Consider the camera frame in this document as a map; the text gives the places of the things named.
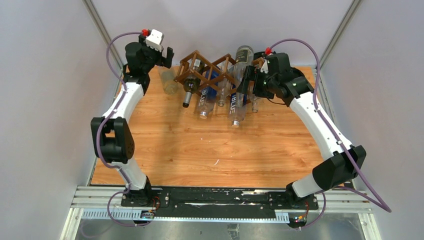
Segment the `clear glass bottle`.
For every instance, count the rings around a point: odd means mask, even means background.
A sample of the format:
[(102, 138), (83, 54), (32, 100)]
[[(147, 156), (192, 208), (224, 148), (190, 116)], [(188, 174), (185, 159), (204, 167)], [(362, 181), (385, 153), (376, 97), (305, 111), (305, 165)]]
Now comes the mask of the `clear glass bottle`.
[(174, 95), (178, 92), (179, 85), (174, 81), (176, 77), (175, 70), (166, 67), (160, 67), (158, 69), (158, 74), (161, 80), (162, 89), (167, 95)]

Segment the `clear bottle black label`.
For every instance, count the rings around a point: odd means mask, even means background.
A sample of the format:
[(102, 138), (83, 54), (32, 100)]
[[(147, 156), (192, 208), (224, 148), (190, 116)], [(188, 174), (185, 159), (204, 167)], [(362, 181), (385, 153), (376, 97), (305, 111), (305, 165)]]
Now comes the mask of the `clear bottle black label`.
[(238, 87), (243, 79), (245, 69), (247, 66), (251, 66), (254, 60), (254, 52), (252, 47), (248, 45), (240, 46), (235, 54), (235, 64), (233, 66), (233, 78), (235, 86)]

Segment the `dark green wine bottle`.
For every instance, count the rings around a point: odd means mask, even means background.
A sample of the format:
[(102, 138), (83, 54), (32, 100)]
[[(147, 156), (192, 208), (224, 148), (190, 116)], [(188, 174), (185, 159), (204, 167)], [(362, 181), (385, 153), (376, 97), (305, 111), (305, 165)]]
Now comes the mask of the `dark green wine bottle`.
[[(196, 59), (194, 61), (193, 70), (196, 73), (201, 74), (205, 64), (200, 60)], [(184, 108), (188, 108), (192, 95), (198, 90), (201, 80), (193, 73), (188, 75), (183, 82), (183, 89), (185, 91), (185, 97), (182, 103)]]

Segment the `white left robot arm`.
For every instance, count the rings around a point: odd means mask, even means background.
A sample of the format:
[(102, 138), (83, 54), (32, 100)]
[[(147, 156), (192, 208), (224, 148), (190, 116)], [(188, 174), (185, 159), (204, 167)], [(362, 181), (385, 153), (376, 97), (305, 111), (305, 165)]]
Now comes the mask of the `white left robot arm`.
[(170, 68), (174, 57), (171, 47), (155, 49), (146, 43), (131, 42), (125, 46), (127, 63), (123, 66), (120, 92), (112, 106), (90, 122), (96, 156), (109, 169), (119, 172), (125, 182), (124, 195), (133, 195), (140, 206), (149, 206), (153, 192), (149, 178), (135, 158), (135, 141), (129, 120), (136, 105), (147, 92), (150, 71), (155, 67)]

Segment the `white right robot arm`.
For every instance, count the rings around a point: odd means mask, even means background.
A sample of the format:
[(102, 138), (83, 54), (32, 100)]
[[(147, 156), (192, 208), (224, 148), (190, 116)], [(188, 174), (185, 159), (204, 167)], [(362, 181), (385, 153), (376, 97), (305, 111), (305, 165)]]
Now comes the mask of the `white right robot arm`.
[(252, 93), (259, 98), (277, 97), (301, 119), (315, 140), (323, 162), (312, 172), (286, 186), (285, 201), (298, 209), (306, 198), (356, 178), (366, 151), (353, 145), (335, 126), (317, 100), (305, 75), (290, 65), (286, 53), (269, 54), (261, 67), (249, 65), (243, 72), (237, 93), (245, 94), (253, 82)]

